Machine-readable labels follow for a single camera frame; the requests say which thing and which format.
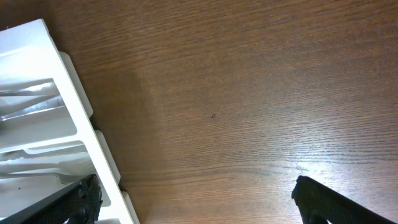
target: white plastic container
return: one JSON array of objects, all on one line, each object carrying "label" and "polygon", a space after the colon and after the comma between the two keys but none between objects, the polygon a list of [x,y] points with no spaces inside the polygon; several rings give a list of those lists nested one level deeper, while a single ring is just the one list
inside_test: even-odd
[{"label": "white plastic container", "polygon": [[[120,173],[105,138],[91,126],[89,117],[93,109],[70,57],[57,50],[42,19],[1,31],[0,90],[42,80],[53,80],[65,107],[0,121],[0,158],[2,153],[18,150],[40,154],[82,147],[86,153],[2,161],[0,172],[97,173],[104,200],[99,223],[138,224],[128,194],[119,190]],[[0,96],[0,113],[33,98]],[[65,186],[56,176],[0,179],[0,218],[6,218]]]}]

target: wood grain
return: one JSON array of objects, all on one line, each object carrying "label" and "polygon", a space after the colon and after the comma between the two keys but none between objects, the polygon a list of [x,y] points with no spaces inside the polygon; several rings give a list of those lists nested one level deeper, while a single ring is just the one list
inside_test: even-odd
[{"label": "wood grain", "polygon": [[395,0],[14,0],[0,29],[45,19],[141,223],[300,223],[298,175],[398,222],[397,16]]}]

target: table top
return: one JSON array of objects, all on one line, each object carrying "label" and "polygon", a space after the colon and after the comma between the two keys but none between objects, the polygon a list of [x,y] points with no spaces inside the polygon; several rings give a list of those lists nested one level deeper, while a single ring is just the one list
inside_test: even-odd
[{"label": "table top", "polygon": [[300,223],[299,175],[398,222],[387,1],[3,1],[75,65],[141,223]]}]

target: brown wooden surface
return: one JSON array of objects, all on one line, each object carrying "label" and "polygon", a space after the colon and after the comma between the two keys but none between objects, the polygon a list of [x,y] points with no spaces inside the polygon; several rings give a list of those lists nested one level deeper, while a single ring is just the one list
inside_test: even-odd
[{"label": "brown wooden surface", "polygon": [[300,223],[298,175],[398,222],[397,4],[10,0],[0,29],[45,19],[141,223]]}]

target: black object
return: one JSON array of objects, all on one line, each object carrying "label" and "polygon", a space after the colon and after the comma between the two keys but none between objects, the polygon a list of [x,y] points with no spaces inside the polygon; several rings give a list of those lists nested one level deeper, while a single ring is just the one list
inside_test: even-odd
[{"label": "black object", "polygon": [[394,224],[309,177],[298,177],[292,199],[304,224]]},{"label": "black object", "polygon": [[0,221],[0,224],[92,224],[98,220],[102,191],[95,174]]}]

